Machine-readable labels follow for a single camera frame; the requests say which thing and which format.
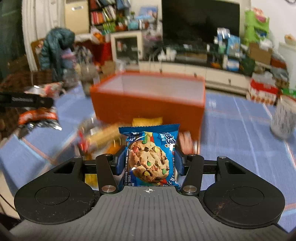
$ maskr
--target floor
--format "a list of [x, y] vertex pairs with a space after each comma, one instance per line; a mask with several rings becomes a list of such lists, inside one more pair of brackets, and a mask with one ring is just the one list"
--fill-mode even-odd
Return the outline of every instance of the floor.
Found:
[[[13, 196], [11, 195], [9, 188], [6, 184], [6, 180], [4, 178], [3, 173], [0, 171], [0, 195], [3, 196], [3, 198], [14, 207], [13, 204]], [[20, 218], [19, 215], [15, 210], [13, 210], [4, 200], [2, 197], [0, 197], [0, 212], [3, 214], [6, 214], [8, 216], [14, 217], [14, 218]]]

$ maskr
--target white curtain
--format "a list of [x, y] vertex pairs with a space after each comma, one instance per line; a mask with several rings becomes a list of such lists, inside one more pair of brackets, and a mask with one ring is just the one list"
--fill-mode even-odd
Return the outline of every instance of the white curtain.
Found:
[[31, 42], [44, 38], [54, 27], [64, 27], [65, 0], [22, 0], [22, 29], [31, 71], [37, 71]]

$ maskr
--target white mug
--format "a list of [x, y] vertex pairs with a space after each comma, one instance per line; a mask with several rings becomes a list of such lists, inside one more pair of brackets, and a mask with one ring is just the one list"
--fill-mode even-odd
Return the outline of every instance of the white mug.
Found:
[[270, 125], [271, 132], [281, 139], [287, 139], [294, 133], [296, 126], [296, 101], [282, 95]]

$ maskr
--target orange box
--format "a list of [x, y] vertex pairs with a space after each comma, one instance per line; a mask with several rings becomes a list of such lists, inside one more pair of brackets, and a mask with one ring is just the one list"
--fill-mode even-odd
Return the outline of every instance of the orange box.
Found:
[[108, 77], [90, 88], [98, 119], [131, 124], [133, 118], [163, 118], [163, 124], [180, 124], [199, 138], [205, 109], [202, 77], [178, 74], [125, 72]]

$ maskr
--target cabinet drawer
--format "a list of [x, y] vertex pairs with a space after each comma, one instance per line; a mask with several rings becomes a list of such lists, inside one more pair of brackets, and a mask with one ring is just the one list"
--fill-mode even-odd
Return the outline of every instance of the cabinet drawer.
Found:
[[206, 77], [207, 69], [205, 67], [197, 67], [193, 65], [186, 65], [185, 66], [185, 73], [186, 75], [193, 75], [193, 76], [201, 76], [203, 78]]
[[161, 63], [159, 62], [150, 62], [150, 71], [151, 72], [158, 72], [160, 73], [162, 71], [161, 69]]
[[207, 69], [206, 80], [229, 85], [232, 74], [223, 70]]
[[243, 75], [236, 74], [236, 76], [231, 78], [231, 85], [234, 86], [234, 87], [249, 89], [249, 87], [250, 87], [250, 78], [245, 77]]
[[144, 61], [139, 61], [139, 71], [140, 72], [150, 71], [150, 63], [144, 62]]
[[244, 75], [215, 69], [207, 69], [206, 80], [243, 89], [248, 89], [250, 84], [249, 78]]
[[163, 73], [185, 74], [185, 64], [162, 64]]

